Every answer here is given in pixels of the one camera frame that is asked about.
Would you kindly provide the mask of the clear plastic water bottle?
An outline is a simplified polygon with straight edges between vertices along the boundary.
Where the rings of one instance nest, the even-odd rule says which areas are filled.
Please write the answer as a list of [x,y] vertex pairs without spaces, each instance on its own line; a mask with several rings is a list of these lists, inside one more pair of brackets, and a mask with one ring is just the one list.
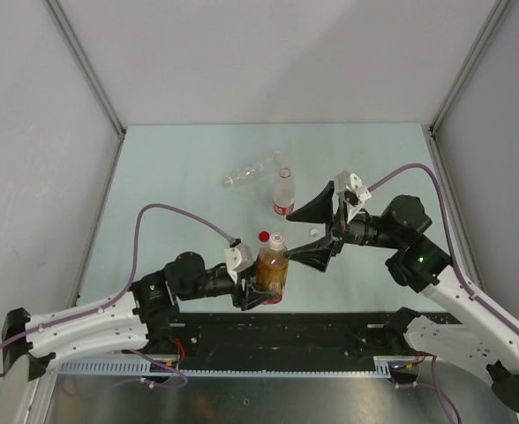
[[223,179],[223,187],[242,186],[270,175],[281,167],[281,153],[274,151],[270,155],[236,167]]

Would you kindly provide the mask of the yellow red tea bottle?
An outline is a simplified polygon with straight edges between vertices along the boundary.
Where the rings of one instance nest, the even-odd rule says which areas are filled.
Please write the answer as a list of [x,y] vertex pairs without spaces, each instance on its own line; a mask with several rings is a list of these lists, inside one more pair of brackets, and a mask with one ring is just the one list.
[[267,244],[259,250],[257,258],[257,285],[269,291],[278,292],[282,296],[290,263],[284,256],[286,252],[286,246],[281,251],[274,251],[269,248],[267,242]]

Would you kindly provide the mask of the red label plastic bottle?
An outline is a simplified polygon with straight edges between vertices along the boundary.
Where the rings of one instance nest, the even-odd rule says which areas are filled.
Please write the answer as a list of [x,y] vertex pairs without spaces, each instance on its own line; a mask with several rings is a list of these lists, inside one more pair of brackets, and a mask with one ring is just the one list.
[[295,207],[295,182],[289,167],[280,168],[275,181],[273,209],[280,216],[287,216]]

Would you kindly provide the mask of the white tea bottle cap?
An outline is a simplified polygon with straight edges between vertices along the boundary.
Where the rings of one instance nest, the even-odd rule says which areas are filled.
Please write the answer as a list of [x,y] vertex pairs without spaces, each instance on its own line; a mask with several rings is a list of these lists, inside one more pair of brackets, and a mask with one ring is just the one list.
[[285,238],[281,233],[271,233],[268,246],[274,251],[281,251],[285,248]]

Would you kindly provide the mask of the red bottle cap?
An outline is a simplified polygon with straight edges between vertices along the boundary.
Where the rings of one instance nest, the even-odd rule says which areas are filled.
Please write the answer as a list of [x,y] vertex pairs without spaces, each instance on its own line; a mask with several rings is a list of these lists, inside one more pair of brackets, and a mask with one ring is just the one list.
[[261,231],[259,233],[259,240],[261,242],[268,242],[270,239],[270,233],[268,231]]

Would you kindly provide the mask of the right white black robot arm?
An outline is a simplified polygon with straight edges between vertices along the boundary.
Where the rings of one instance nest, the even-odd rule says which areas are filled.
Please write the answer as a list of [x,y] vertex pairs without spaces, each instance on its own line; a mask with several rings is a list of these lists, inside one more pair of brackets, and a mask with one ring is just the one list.
[[519,320],[425,235],[432,220],[419,198],[398,195],[380,215],[372,216],[364,208],[369,197],[365,189],[338,190],[329,182],[287,217],[290,222],[325,227],[322,238],[290,250],[289,259],[324,272],[345,245],[394,250],[385,262],[394,281],[443,307],[464,329],[444,329],[421,313],[401,308],[384,332],[388,350],[439,356],[484,381],[501,403],[519,413]]

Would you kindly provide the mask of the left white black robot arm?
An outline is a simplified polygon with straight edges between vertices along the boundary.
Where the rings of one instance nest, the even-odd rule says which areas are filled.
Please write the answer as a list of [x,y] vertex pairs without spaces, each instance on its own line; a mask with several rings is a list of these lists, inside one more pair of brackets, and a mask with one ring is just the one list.
[[185,252],[163,269],[132,283],[124,295],[52,312],[10,311],[2,330],[3,371],[22,356],[29,358],[29,380],[83,357],[113,351],[166,351],[172,342],[170,324],[182,301],[229,296],[234,307],[247,311],[278,293],[256,281],[256,265],[240,261],[231,248],[228,260],[207,268],[203,258]]

